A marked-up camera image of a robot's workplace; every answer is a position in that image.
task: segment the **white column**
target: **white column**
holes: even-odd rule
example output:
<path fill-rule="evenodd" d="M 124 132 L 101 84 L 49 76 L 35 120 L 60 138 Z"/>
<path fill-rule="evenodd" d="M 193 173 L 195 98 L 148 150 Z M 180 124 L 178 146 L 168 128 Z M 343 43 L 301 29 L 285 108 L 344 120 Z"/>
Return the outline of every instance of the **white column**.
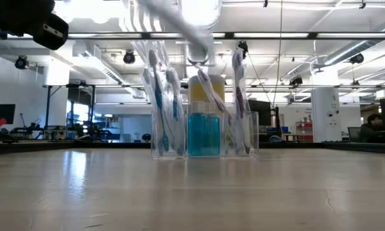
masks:
<path fill-rule="evenodd" d="M 338 72 L 326 67 L 321 73 L 312 71 L 313 85 L 338 85 Z M 341 117 L 339 115 L 339 91 L 334 87 L 315 88 L 311 91 L 312 127 L 314 142 L 342 141 Z"/>
<path fill-rule="evenodd" d="M 54 59 L 49 63 L 49 67 L 44 69 L 44 84 L 45 85 L 66 85 L 69 83 L 70 67 Z M 65 126 L 65 119 L 67 113 L 67 97 L 68 89 L 60 88 L 50 98 L 49 110 L 49 126 L 59 125 Z"/>

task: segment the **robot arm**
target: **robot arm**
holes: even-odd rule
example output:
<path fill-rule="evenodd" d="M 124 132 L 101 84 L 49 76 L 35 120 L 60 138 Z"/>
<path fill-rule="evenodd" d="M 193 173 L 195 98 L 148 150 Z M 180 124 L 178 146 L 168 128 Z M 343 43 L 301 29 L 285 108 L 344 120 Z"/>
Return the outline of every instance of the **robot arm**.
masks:
<path fill-rule="evenodd" d="M 54 7 L 53 0 L 0 0 L 0 39 L 26 33 L 38 44 L 57 50 L 67 40 L 69 25 L 51 13 Z"/>

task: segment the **person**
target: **person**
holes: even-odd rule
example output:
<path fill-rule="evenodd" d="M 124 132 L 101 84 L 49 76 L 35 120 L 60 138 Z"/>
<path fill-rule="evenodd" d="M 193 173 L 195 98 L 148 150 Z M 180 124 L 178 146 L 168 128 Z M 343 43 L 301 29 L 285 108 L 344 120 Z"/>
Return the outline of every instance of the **person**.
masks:
<path fill-rule="evenodd" d="M 367 119 L 368 123 L 362 124 L 359 140 L 368 143 L 385 144 L 385 124 L 380 114 L 372 114 Z"/>

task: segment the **wooden table surface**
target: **wooden table surface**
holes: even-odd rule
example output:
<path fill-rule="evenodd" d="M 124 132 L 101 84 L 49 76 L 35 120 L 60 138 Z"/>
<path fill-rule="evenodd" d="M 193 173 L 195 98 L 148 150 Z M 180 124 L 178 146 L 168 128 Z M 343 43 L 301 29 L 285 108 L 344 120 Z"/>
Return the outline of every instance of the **wooden table surface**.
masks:
<path fill-rule="evenodd" d="M 0 230 L 385 231 L 385 155 L 261 150 L 153 160 L 149 150 L 0 155 Z"/>

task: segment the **ceiling light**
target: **ceiling light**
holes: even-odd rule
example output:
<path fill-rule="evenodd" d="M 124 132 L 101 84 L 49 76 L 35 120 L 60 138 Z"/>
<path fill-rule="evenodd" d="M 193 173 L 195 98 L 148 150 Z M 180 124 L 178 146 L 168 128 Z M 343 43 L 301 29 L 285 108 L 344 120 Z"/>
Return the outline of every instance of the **ceiling light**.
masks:
<path fill-rule="evenodd" d="M 102 33 L 102 34 L 94 34 L 94 33 L 70 33 L 69 39 L 139 39 L 141 38 L 140 33 Z"/>
<path fill-rule="evenodd" d="M 309 58 L 312 57 L 312 55 L 296 55 L 296 54 L 284 54 L 285 58 Z"/>
<path fill-rule="evenodd" d="M 385 33 L 319 33 L 317 38 L 329 39 L 329 38 L 385 38 Z"/>
<path fill-rule="evenodd" d="M 213 38 L 223 38 L 225 36 L 225 33 L 213 33 Z"/>
<path fill-rule="evenodd" d="M 152 38 L 167 38 L 167 37 L 175 37 L 182 38 L 182 34 L 180 33 L 152 33 Z"/>
<path fill-rule="evenodd" d="M 221 45 L 223 42 L 222 41 L 214 41 L 214 44 Z M 188 41 L 175 41 L 176 45 L 184 45 L 184 44 L 189 44 Z"/>
<path fill-rule="evenodd" d="M 119 103 L 96 103 L 97 105 L 119 105 Z"/>
<path fill-rule="evenodd" d="M 121 88 L 121 85 L 96 85 L 97 88 Z"/>
<path fill-rule="evenodd" d="M 140 103 L 136 103 L 136 102 L 134 102 L 134 103 L 123 103 L 124 105 L 149 105 L 149 104 L 151 104 L 151 103 L 148 103 L 148 102 L 140 102 Z"/>
<path fill-rule="evenodd" d="M 306 38 L 308 33 L 234 33 L 235 38 Z"/>

